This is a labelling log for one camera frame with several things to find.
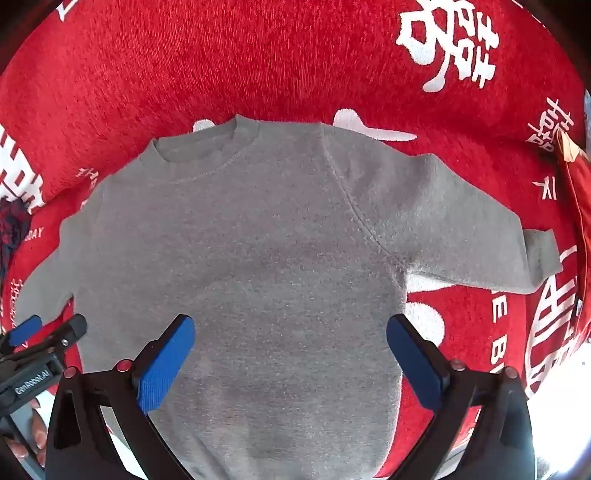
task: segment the sleeve seam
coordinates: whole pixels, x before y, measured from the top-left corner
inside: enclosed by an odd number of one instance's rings
[[[335,162],[334,162],[332,155],[330,153],[330,149],[327,146],[327,138],[326,138],[326,135],[324,134],[325,130],[326,130],[326,126],[322,124],[321,127],[322,127],[321,128],[321,142],[322,142],[322,148],[324,151],[324,157],[330,167],[330,171],[332,172],[337,183],[339,184],[339,187],[340,187],[341,191],[343,192],[343,195],[345,196],[345,199],[347,200],[349,207],[350,207],[351,211],[353,212],[355,219],[357,220],[357,223],[360,224],[363,231],[365,231],[365,233],[371,238],[371,240],[378,246],[380,253],[385,252],[385,256],[388,257],[394,263],[395,267],[401,269],[402,271],[407,271],[409,269],[409,267],[407,265],[405,265],[403,262],[401,262],[400,259],[398,259],[398,257],[396,257],[396,255],[394,255],[394,253],[392,253],[388,248],[383,246],[382,243],[380,242],[380,240],[378,239],[378,237],[375,235],[375,233],[369,227],[359,206],[353,200],[351,194],[349,193],[349,191],[347,190],[347,188],[345,186],[345,183],[343,182],[341,176],[338,173]]]

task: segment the sweatshirt sleeve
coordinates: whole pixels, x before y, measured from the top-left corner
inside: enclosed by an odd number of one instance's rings
[[[59,317],[76,293],[78,259],[89,246],[91,231],[102,203],[104,183],[98,185],[86,204],[60,225],[60,243],[25,280],[17,298],[15,323],[19,325],[32,315],[43,324]]]
[[[552,231],[524,231],[516,214],[435,155],[410,157],[354,132],[323,131],[355,216],[399,267],[522,294],[562,270]]]

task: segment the red blanket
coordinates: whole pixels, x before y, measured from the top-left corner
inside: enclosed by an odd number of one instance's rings
[[[22,282],[56,247],[61,220],[97,181],[152,137],[236,113],[336,119],[405,153],[436,153],[525,228],[553,228],[564,271],[536,294],[418,277],[407,313],[471,368],[517,367],[529,394],[572,353],[582,335],[573,320],[577,242],[550,151],[557,128],[583,142],[583,85],[551,35],[513,0],[65,2],[0,79],[0,197],[22,197],[34,211],[2,295],[3,327]],[[488,228],[495,235],[496,226]],[[380,476],[428,418],[404,382]]]

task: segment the human hand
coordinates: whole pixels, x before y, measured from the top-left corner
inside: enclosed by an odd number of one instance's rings
[[[31,423],[31,428],[33,430],[33,438],[35,439],[35,443],[39,448],[39,452],[37,453],[37,461],[39,462],[39,465],[45,468],[47,427],[45,425],[45,422],[43,422],[41,415],[39,415],[39,412],[37,411],[37,409],[40,408],[41,405],[36,398],[31,400],[31,407],[33,407],[33,422]],[[24,445],[9,438],[5,438],[5,440],[7,445],[12,450],[14,456],[17,457],[19,460],[23,460],[28,457],[29,453]]]

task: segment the fingernail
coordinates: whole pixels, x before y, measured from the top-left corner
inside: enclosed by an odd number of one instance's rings
[[[39,452],[37,454],[37,461],[39,462],[39,465],[45,468],[45,452]]]
[[[23,445],[13,445],[12,452],[19,460],[27,458],[29,454],[29,452],[27,452],[27,449],[23,447]]]
[[[47,435],[43,432],[37,432],[35,434],[35,443],[39,448],[43,448],[45,446],[45,442],[47,441]]]

